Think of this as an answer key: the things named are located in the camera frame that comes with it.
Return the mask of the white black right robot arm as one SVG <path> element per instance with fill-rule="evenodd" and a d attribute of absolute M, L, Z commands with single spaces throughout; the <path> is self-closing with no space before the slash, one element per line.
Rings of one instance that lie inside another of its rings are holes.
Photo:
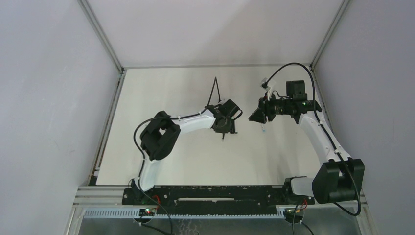
<path fill-rule="evenodd" d="M 288 191 L 294 195 L 312 197 L 319 204 L 357 200 L 363 182 L 364 163 L 352 158 L 342 148 L 327 127 L 318 102 L 308 99 L 305 82 L 286 82 L 285 96 L 273 91 L 266 79 L 262 80 L 261 87 L 266 93 L 259 99 L 258 108 L 249 116 L 249 120 L 266 124 L 277 115 L 292 117 L 309 138 L 321 163 L 314 177 L 288 178 Z"/>

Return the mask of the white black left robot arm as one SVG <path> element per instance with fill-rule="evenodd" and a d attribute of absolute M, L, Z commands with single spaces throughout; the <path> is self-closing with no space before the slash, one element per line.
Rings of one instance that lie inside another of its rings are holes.
<path fill-rule="evenodd" d="M 133 142 L 142 155 L 139 172 L 132 180 L 134 186 L 141 192 L 154 188 L 161 162 L 172 152 L 180 135 L 202 129 L 222 135 L 236 134 L 235 122 L 242 114 L 234 101 L 226 99 L 195 114 L 174 117 L 159 111 L 143 121 L 133 132 Z"/>

